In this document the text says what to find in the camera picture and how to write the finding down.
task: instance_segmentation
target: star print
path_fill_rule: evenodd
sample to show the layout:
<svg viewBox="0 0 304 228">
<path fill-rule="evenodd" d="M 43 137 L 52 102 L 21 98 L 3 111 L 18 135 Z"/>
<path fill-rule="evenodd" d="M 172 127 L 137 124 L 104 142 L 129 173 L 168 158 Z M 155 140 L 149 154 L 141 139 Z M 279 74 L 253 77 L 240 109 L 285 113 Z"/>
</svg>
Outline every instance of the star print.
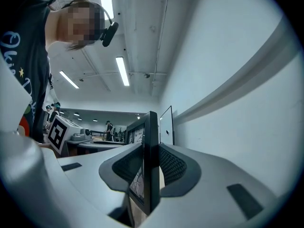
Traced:
<svg viewBox="0 0 304 228">
<path fill-rule="evenodd" d="M 20 71 L 19 71 L 19 73 L 20 73 L 20 77 L 23 77 L 23 68 L 20 68 Z"/>
</svg>

